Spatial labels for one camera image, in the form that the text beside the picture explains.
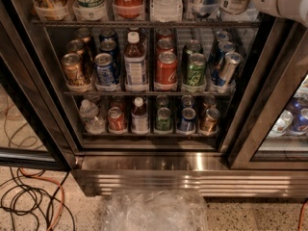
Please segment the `brown iced tea bottle middle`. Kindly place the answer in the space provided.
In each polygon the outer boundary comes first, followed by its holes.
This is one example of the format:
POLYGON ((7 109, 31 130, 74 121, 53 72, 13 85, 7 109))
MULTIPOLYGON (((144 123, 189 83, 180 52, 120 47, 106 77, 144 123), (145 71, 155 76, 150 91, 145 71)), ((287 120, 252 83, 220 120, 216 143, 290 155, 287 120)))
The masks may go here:
POLYGON ((145 49, 140 42, 138 32, 129 32, 127 35, 128 42, 124 49, 124 63, 126 69, 127 84, 131 86, 145 85, 146 65, 145 49))

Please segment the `green can middle shelf front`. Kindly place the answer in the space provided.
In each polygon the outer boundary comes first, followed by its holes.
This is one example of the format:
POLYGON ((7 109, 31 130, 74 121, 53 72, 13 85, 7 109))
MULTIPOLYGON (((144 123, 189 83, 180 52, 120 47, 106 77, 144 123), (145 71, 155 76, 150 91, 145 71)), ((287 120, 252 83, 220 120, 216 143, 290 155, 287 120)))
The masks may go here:
POLYGON ((186 63, 184 84, 199 87, 203 84, 206 69, 206 58, 203 54, 191 54, 186 63))

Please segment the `clear water bottle shelf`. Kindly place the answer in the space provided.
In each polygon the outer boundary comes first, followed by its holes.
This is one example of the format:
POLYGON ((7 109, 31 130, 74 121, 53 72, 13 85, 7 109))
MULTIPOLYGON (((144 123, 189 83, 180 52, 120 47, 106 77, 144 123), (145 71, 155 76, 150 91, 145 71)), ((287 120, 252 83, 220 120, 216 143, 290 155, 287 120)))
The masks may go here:
POLYGON ((154 22, 180 22, 182 0, 150 0, 150 20, 154 22))
POLYGON ((105 132, 105 120, 96 104, 84 99, 79 110, 88 133, 99 135, 105 132))

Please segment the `open glass fridge door left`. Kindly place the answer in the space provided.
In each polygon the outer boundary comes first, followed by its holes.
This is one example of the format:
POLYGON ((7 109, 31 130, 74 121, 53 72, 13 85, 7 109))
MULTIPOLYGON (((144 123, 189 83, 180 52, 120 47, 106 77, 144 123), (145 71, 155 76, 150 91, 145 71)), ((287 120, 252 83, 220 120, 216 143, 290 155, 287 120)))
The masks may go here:
POLYGON ((70 142, 18 22, 0 1, 0 165, 70 171, 70 142))

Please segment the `clear water bottle top shelf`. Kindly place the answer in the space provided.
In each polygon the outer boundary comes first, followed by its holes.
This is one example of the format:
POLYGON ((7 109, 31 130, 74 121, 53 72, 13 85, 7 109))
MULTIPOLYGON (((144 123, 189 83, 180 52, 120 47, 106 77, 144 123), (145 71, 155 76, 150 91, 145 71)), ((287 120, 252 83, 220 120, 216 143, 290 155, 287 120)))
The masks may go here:
POLYGON ((182 0, 150 0, 150 20, 154 22, 180 22, 182 0))

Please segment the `blue can right compartment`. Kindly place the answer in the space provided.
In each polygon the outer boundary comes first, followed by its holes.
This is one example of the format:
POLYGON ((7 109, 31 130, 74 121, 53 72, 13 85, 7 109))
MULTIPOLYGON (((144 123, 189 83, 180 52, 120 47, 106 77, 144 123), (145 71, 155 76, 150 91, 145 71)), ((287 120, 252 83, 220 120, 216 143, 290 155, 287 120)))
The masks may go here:
POLYGON ((294 135, 303 135, 308 130, 308 109, 293 112, 293 121, 288 130, 294 135))

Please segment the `gold can bottom shelf front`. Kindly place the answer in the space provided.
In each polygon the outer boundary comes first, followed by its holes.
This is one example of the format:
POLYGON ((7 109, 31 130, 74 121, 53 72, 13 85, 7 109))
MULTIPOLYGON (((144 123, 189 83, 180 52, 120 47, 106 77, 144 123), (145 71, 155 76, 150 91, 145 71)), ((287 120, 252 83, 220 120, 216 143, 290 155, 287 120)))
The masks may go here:
POLYGON ((214 132, 220 118, 220 112, 216 108, 209 108, 201 119, 200 129, 205 132, 214 132))

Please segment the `blue pepsi can middle front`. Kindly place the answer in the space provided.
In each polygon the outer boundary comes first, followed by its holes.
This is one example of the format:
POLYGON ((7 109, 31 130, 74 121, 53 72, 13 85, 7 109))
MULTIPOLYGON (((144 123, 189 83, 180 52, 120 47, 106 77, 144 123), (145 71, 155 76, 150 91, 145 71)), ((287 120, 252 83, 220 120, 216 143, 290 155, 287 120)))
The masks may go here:
POLYGON ((118 84, 114 58, 109 53, 100 53, 94 58, 95 70, 102 86, 118 84))

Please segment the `red coke can middle front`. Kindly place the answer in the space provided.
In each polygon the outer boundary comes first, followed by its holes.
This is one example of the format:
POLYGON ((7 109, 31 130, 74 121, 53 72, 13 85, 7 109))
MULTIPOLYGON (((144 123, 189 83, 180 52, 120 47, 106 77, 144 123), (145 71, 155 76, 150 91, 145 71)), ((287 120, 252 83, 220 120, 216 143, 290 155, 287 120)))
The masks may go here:
POLYGON ((177 81, 177 57, 171 52, 163 52, 157 58, 155 82, 161 85, 175 84, 177 81))

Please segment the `clear water bottle bottom shelf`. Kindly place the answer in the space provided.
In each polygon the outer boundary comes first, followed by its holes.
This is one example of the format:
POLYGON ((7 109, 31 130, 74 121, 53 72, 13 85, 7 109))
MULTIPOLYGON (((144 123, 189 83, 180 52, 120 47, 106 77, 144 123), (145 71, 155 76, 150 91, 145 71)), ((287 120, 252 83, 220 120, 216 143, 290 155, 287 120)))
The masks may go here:
POLYGON ((84 99, 79 110, 88 133, 99 135, 105 132, 105 120, 96 104, 84 99))

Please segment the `blue can bottom shelf front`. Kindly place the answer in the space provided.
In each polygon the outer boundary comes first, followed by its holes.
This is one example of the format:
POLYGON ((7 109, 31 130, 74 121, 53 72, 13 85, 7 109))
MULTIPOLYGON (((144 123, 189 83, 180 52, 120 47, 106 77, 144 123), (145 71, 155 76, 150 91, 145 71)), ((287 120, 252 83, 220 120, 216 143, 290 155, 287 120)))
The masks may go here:
POLYGON ((182 132, 191 132, 194 129, 195 117, 193 108, 184 108, 178 118, 177 129, 182 132))

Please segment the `red can bottom shelf front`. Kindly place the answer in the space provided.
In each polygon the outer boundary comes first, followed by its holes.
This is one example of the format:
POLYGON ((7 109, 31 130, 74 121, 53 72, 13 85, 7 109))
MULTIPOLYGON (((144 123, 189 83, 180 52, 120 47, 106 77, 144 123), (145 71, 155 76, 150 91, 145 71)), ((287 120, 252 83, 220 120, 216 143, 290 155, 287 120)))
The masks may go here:
POLYGON ((119 107, 112 107, 108 111, 109 127, 114 131, 121 131, 126 128, 123 111, 119 107))

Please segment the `brown tea bottle bottom shelf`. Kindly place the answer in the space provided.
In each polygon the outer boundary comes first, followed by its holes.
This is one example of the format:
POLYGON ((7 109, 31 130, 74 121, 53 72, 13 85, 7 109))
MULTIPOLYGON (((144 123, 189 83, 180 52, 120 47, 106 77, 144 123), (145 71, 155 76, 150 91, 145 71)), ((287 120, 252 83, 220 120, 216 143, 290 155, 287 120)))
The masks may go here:
POLYGON ((134 99, 134 106, 131 111, 132 115, 132 130, 137 134, 144 134, 148 131, 148 114, 146 104, 142 97, 134 99))

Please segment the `clear plastic bag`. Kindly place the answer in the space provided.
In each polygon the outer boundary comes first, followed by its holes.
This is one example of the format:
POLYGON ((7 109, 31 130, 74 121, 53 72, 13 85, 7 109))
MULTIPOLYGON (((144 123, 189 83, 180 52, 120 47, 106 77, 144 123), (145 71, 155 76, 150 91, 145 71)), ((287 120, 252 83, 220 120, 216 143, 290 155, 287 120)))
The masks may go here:
POLYGON ((114 192, 102 231, 207 231, 206 202, 194 190, 114 192))

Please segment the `green can shelf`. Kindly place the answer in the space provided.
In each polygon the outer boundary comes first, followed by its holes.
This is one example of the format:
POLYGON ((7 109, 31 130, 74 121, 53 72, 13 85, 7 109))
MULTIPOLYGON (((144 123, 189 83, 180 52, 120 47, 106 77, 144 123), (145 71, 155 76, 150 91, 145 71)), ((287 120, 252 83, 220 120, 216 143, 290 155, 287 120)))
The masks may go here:
POLYGON ((199 87, 203 84, 206 69, 206 58, 203 54, 191 54, 186 63, 184 84, 199 87))
POLYGON ((171 112, 169 108, 162 107, 158 110, 156 129, 159 131, 169 131, 171 129, 171 112))

